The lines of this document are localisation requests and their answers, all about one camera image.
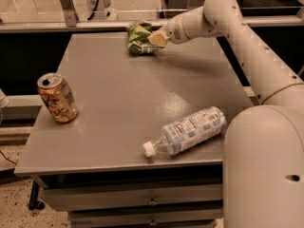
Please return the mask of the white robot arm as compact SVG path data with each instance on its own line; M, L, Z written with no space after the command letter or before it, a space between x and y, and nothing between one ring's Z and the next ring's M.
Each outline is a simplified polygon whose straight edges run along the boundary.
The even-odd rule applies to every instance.
M237 0L205 0L148 38L157 47L227 39L256 105L229 124L223 147L224 228L304 228L304 81L245 22Z

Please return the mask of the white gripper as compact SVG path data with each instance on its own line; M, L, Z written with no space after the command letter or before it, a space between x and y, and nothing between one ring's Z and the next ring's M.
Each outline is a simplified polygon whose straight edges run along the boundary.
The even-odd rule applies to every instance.
M147 36L149 31L141 25L136 26L136 33ZM148 40L151 45L165 47L168 42L173 44L182 44L189 41L183 27L183 14L179 14L164 25L161 29L154 31Z

